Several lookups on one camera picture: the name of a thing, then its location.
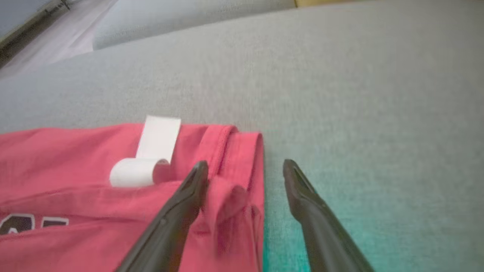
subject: folded shirt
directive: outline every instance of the folded shirt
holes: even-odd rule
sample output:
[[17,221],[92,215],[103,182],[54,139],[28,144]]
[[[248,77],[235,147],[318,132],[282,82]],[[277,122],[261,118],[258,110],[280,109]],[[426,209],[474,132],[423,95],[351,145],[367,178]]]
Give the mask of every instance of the folded shirt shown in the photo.
[[143,124],[0,135],[0,271],[112,271],[196,162],[209,187],[180,271],[260,271],[263,143],[234,126],[182,125],[169,181],[114,188]]

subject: couch cushion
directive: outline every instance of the couch cushion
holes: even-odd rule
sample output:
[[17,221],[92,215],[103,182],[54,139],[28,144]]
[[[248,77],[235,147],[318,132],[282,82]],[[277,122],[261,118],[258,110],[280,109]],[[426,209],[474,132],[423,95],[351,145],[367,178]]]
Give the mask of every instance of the couch cushion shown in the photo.
[[294,7],[294,0],[119,0],[100,22],[93,48]]
[[309,270],[285,158],[376,271],[481,271],[483,15],[483,1],[366,1],[126,43],[0,80],[0,132],[147,113],[260,130],[265,271]]

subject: gray couch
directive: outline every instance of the gray couch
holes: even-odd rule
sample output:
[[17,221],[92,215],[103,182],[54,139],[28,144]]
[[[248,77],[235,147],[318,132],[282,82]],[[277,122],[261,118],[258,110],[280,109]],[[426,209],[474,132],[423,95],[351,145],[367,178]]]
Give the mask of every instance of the gray couch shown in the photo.
[[99,24],[93,48],[294,7],[294,0],[118,0]]
[[380,0],[171,32],[1,80],[0,132],[147,113],[258,130],[265,271],[309,270],[285,158],[376,271],[482,271],[483,26],[483,1]]

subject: floor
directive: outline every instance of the floor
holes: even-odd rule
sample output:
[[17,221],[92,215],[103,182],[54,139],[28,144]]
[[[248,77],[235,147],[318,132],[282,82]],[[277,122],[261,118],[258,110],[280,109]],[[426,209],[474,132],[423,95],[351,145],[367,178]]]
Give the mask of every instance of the floor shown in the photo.
[[62,8],[41,20],[22,38],[25,45],[13,46],[15,56],[0,69],[0,80],[91,52],[95,28],[116,1],[79,0],[70,11]]

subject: gray cushion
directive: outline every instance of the gray cushion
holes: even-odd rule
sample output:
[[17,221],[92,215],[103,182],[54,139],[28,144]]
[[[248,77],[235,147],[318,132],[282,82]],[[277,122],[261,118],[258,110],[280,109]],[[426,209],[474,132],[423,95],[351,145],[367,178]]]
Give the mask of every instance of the gray cushion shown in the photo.
[[308,271],[285,158],[377,271],[482,271],[483,25],[483,1],[381,0],[173,32],[0,80],[0,132],[147,113],[260,130],[266,271]]
[[118,0],[100,22],[93,48],[294,7],[294,0]]

